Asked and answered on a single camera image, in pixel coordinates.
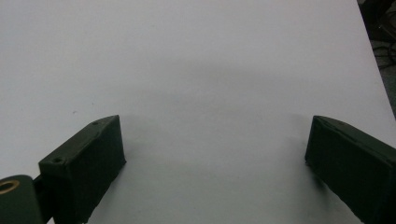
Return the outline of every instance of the white surface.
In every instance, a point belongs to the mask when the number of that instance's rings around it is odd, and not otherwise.
[[[357,224],[304,165],[313,115],[396,146],[356,0],[2,1],[0,176],[120,114],[90,223]]]

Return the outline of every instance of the screw hole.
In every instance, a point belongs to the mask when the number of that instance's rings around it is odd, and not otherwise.
[[[55,159],[52,160],[52,162],[59,163],[59,162],[61,162],[63,160],[64,160],[63,158],[55,158]]]
[[[8,180],[0,183],[0,194],[5,194],[14,190],[19,184],[20,181],[18,180]]]

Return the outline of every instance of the white table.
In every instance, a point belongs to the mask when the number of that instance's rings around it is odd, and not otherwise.
[[[119,114],[90,223],[357,224],[304,165],[313,115],[396,146],[356,0],[2,1],[0,176]]]

